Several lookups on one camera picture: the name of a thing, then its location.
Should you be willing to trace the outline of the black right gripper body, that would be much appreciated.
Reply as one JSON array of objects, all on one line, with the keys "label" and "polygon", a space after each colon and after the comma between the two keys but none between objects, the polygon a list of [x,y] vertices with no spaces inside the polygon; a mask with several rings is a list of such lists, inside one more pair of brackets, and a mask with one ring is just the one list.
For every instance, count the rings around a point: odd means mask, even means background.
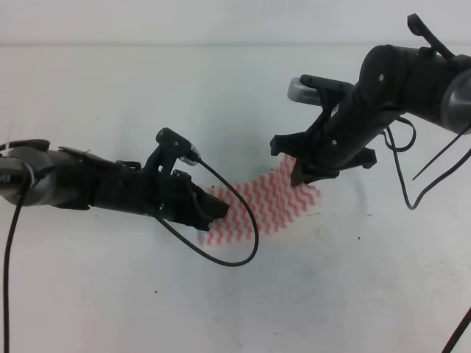
[{"label": "black right gripper body", "polygon": [[312,155],[296,157],[296,163],[308,165],[313,180],[335,179],[349,168],[369,169],[377,159],[366,146],[399,117],[397,108],[373,107],[352,91],[334,116],[322,112],[306,130],[312,139]]}]

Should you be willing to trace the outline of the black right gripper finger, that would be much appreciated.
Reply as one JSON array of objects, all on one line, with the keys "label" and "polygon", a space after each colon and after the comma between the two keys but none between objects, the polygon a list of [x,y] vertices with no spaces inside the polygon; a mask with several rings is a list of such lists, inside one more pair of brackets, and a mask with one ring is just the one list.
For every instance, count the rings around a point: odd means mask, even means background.
[{"label": "black right gripper finger", "polygon": [[310,184],[313,181],[311,168],[303,163],[296,163],[291,171],[290,180],[292,187]]},{"label": "black right gripper finger", "polygon": [[310,157],[312,155],[312,139],[307,131],[289,135],[275,135],[270,141],[270,154],[280,153],[292,157]]}]

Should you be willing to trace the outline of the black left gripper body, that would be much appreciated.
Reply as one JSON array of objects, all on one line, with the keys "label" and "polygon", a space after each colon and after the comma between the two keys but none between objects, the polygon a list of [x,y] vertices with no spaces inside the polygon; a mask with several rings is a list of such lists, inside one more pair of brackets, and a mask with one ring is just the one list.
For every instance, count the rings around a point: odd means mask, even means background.
[{"label": "black left gripper body", "polygon": [[194,217],[195,184],[189,176],[150,174],[143,172],[139,163],[113,163],[92,171],[93,207],[163,218],[178,224]]}]

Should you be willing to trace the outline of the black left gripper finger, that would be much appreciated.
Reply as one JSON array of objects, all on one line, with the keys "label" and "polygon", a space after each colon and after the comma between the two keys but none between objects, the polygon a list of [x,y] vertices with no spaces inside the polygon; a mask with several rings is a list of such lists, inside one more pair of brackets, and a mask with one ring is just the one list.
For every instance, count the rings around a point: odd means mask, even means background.
[{"label": "black left gripper finger", "polygon": [[193,186],[195,205],[193,215],[195,219],[224,218],[230,209],[229,204],[205,192],[199,186]]},{"label": "black left gripper finger", "polygon": [[188,227],[208,232],[212,227],[212,218],[189,218],[183,222]]}]

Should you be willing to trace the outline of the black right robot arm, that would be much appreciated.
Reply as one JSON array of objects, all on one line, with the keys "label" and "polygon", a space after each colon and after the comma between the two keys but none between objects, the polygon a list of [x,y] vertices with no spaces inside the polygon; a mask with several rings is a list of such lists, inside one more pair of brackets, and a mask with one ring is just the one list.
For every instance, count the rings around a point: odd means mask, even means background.
[{"label": "black right robot arm", "polygon": [[407,24],[429,45],[374,47],[354,85],[307,74],[292,79],[290,100],[322,108],[306,131],[270,142],[273,156],[295,158],[293,186],[371,168],[377,159],[368,144],[405,113],[456,134],[470,133],[470,57],[453,54],[418,15],[409,15]]}]

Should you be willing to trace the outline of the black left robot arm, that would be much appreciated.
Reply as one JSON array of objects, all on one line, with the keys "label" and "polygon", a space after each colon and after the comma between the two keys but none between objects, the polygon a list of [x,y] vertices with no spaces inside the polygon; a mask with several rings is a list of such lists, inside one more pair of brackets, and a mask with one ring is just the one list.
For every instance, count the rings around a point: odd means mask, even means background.
[{"label": "black left robot arm", "polygon": [[186,172],[161,170],[157,148],[146,165],[105,160],[47,140],[19,140],[1,156],[1,196],[11,204],[28,185],[26,206],[49,205],[64,210],[92,207],[162,218],[208,231],[224,218],[229,204],[205,192]]}]

